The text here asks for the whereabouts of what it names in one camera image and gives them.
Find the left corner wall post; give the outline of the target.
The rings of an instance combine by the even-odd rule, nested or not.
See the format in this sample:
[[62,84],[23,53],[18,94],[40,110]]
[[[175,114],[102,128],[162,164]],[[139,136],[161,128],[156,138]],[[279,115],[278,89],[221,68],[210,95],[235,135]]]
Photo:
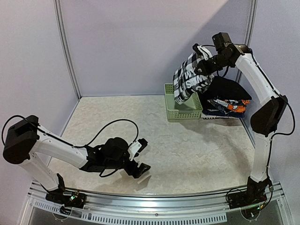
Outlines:
[[62,46],[68,74],[70,77],[70,81],[71,81],[75,96],[76,96],[77,100],[79,101],[82,98],[82,95],[81,95],[81,91],[79,88],[78,80],[75,75],[75,70],[74,70],[74,66],[72,63],[71,54],[70,54],[70,50],[69,50],[69,46],[68,46],[68,40],[67,40],[64,21],[63,21],[61,1],[54,0],[53,3],[54,3],[54,11],[55,11],[55,15],[56,15],[59,37],[60,37],[60,41],[61,41],[61,46]]

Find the black t-shirt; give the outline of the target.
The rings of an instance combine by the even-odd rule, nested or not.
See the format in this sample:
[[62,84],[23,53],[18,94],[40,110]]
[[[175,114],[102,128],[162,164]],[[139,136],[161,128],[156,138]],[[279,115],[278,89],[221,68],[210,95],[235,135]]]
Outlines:
[[215,76],[204,92],[198,92],[202,99],[220,99],[220,100],[251,100],[252,97],[248,92],[234,80],[224,77]]

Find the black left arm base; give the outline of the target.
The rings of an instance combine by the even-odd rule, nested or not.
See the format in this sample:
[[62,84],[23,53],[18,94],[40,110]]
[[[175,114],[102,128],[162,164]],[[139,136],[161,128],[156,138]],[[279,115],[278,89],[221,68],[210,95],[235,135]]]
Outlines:
[[75,190],[71,192],[71,194],[65,194],[66,188],[64,184],[63,177],[58,173],[56,174],[58,177],[58,187],[53,191],[48,191],[45,199],[63,205],[64,207],[75,207],[82,209],[85,205],[85,201],[87,199],[86,194]]

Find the right corner wall post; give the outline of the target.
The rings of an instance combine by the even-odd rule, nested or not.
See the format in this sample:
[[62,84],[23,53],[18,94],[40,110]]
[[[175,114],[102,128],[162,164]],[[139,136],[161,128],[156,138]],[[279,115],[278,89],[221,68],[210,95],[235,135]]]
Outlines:
[[250,46],[253,35],[258,0],[251,0],[250,3],[250,11],[248,15],[246,34],[244,38],[244,42],[247,46]]

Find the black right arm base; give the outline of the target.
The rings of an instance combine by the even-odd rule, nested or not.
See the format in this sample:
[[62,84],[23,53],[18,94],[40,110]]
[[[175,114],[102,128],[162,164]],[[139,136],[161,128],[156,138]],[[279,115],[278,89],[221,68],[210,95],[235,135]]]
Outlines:
[[225,200],[230,209],[241,208],[263,202],[256,208],[260,211],[265,208],[273,196],[273,184],[269,176],[263,181],[256,182],[251,177],[247,180],[247,189],[241,191],[237,188],[230,189],[225,196]]

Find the black white patterned garment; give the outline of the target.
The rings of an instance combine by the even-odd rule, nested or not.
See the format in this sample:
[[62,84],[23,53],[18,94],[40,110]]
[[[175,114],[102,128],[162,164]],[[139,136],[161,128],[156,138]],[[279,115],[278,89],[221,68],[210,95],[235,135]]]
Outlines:
[[194,72],[203,56],[192,53],[173,75],[174,100],[181,105],[195,92],[204,93],[210,86],[213,78],[211,75],[198,75]]

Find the pale green plastic laundry basket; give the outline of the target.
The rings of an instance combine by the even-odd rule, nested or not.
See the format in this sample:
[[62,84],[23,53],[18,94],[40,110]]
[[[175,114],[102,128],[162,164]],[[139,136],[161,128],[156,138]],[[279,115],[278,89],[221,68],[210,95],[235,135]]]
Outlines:
[[202,105],[196,93],[179,105],[174,100],[173,84],[165,83],[165,108],[167,120],[169,122],[177,122],[179,120],[198,120],[202,113]]

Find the dark folded clothes stack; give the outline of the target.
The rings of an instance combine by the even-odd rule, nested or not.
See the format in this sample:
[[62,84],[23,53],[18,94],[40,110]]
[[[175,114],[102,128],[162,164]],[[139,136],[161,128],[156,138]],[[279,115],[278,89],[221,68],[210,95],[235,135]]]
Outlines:
[[201,118],[203,119],[241,119],[244,117],[244,113],[224,113],[216,109],[213,105],[207,102],[206,99],[199,97],[199,100],[202,104],[202,114]]

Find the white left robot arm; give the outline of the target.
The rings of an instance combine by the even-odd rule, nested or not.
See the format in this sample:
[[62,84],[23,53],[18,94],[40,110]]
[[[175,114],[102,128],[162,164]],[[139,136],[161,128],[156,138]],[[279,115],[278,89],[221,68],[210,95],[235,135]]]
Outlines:
[[66,203],[70,199],[63,177],[54,173],[38,157],[38,153],[64,161],[87,173],[99,173],[101,178],[106,177],[105,170],[113,173],[124,170],[127,175],[138,179],[150,169],[149,165],[135,161],[135,157],[148,145],[144,138],[135,137],[129,144],[124,139],[115,137],[94,147],[90,142],[78,146],[41,126],[35,115],[26,118],[14,115],[11,118],[19,118],[20,121],[8,129],[5,123],[2,128],[4,159],[30,173],[59,203]]

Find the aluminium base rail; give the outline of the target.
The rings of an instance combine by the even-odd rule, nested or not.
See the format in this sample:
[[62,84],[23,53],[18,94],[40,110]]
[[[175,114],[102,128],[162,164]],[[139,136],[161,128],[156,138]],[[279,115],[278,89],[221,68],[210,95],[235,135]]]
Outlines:
[[128,195],[86,191],[83,208],[60,213],[46,192],[33,181],[20,223],[22,225],[292,225],[293,218],[280,183],[268,192],[268,205],[257,215],[248,208],[231,209],[227,194],[244,186],[183,195]]

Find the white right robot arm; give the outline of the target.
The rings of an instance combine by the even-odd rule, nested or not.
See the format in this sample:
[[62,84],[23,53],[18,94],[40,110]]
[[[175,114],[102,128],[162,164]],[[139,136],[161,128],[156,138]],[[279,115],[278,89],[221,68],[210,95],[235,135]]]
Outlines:
[[[205,78],[223,68],[236,67],[246,77],[258,99],[259,106],[251,115],[250,126],[255,134],[255,155],[249,181],[255,184],[268,182],[270,150],[287,98],[280,94],[257,63],[253,51],[246,45],[228,44],[212,55],[204,46],[194,45],[198,57],[193,71]],[[236,118],[246,112],[251,96],[237,82],[218,75],[207,90],[200,92],[204,119]]]

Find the corner wall post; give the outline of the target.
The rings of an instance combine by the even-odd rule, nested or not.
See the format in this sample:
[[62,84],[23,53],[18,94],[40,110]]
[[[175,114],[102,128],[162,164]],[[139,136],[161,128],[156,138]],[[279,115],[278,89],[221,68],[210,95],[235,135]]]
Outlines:
[[53,3],[54,3],[54,11],[55,11],[55,15],[56,15],[59,37],[60,37],[60,41],[61,41],[61,46],[62,46],[68,74],[70,77],[70,81],[71,81],[75,96],[76,96],[77,100],[79,101],[82,98],[82,95],[81,95],[81,91],[79,88],[78,80],[75,75],[75,70],[74,70],[74,66],[72,63],[71,54],[70,54],[70,50],[69,50],[69,46],[68,46],[68,40],[67,40],[64,21],[63,21],[61,1],[54,0]]
[[251,0],[250,3],[250,11],[248,15],[246,34],[244,38],[244,42],[247,46],[250,46],[253,35],[258,0]]

